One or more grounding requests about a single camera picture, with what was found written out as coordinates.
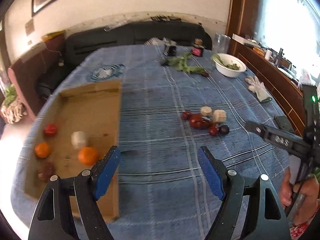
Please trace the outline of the floral sleeve forearm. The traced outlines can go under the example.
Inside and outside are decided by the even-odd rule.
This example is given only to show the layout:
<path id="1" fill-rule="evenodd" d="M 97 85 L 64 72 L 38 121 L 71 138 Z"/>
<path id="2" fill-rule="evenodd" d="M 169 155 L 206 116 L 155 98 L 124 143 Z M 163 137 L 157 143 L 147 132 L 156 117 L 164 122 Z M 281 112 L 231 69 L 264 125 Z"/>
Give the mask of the floral sleeve forearm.
<path id="1" fill-rule="evenodd" d="M 309 222 L 293 226 L 290 229 L 291 239 L 319 239 L 319 214 Z"/>

